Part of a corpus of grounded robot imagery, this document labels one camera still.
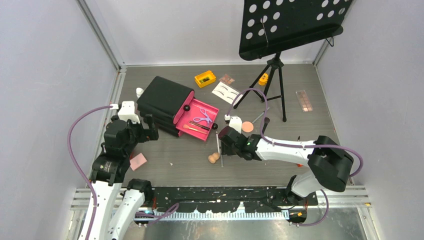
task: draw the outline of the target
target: round powder puff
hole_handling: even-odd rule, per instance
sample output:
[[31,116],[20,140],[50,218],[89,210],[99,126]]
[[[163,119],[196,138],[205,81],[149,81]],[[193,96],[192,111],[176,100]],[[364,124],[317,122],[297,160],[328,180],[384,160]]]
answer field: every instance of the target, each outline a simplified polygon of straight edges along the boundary
[[241,125],[241,130],[243,130],[245,133],[250,133],[253,131],[253,124],[250,121],[245,121]]

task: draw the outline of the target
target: black music stand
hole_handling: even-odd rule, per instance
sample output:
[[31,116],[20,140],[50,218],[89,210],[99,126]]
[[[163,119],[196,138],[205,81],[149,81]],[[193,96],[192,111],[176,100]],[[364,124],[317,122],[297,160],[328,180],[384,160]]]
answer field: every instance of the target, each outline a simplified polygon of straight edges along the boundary
[[[278,69],[282,121],[286,122],[281,52],[322,39],[333,38],[343,32],[341,26],[352,0],[244,0],[240,48],[238,54],[246,61],[275,54],[250,85],[253,88],[271,67],[264,94],[268,93],[275,70]],[[247,91],[236,109],[248,95]],[[264,98],[255,92],[264,102]]]

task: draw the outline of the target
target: wood grain surface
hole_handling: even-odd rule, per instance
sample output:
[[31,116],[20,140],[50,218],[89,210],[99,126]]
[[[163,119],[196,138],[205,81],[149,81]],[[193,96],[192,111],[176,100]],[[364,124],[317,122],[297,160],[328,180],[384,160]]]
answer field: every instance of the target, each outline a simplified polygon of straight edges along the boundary
[[[235,79],[231,85],[241,91],[249,87],[264,65],[203,65],[203,66],[142,66],[129,67],[123,83],[120,101],[136,101],[136,88],[145,89],[155,76],[180,83],[194,89],[194,96],[207,104],[219,108],[216,119],[218,131],[226,126],[224,114],[230,104],[211,91],[224,74]],[[199,88],[194,77],[211,70],[217,77],[213,84]],[[278,72],[269,88],[268,97],[280,94]],[[290,64],[282,68],[287,122],[282,122],[281,101],[275,99],[268,104],[267,117],[270,123],[265,135],[271,138],[296,141],[316,140],[325,135],[339,142],[327,108],[323,90],[311,64]],[[295,92],[305,90],[311,101],[313,111],[303,112]],[[252,122],[263,110],[265,104],[253,92],[243,100],[232,115],[243,121]],[[245,135],[258,134],[260,121],[254,130]],[[276,160],[247,161],[238,156],[223,156],[224,167],[218,160],[215,164],[208,156],[217,152],[215,132],[211,131],[206,142],[188,134],[174,137],[159,130],[159,140],[140,143],[135,154],[143,153],[147,163],[136,171],[129,169],[125,176],[126,184],[133,178],[151,181],[153,186],[285,186],[293,175],[302,174],[307,167]]]

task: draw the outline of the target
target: scissors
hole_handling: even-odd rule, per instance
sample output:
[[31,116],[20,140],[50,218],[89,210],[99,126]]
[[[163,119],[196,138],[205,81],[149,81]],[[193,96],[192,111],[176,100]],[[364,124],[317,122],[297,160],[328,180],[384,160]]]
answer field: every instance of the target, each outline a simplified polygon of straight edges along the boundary
[[208,114],[206,113],[206,110],[204,108],[200,108],[200,112],[201,114],[203,114],[205,117],[195,117],[193,118],[193,122],[200,122],[200,121],[206,121],[207,124],[209,125],[210,123],[212,123],[212,119],[208,116]]

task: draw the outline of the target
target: white wall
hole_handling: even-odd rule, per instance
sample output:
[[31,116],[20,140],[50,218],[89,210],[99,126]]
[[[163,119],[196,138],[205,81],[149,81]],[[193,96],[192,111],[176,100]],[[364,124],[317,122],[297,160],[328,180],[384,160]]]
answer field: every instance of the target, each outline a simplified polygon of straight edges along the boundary
[[365,159],[383,239],[424,234],[424,1],[357,0],[318,65],[340,143]]
[[[239,57],[243,0],[90,0],[88,3],[95,10],[96,19],[101,19],[101,24],[105,22],[102,30],[111,32],[127,65],[246,63]],[[321,45],[322,41],[318,41],[284,51],[281,60],[312,62]]]
[[[75,0],[0,1],[0,239],[59,240],[83,181],[67,133],[109,104],[116,71]],[[74,130],[87,173],[103,113]]]

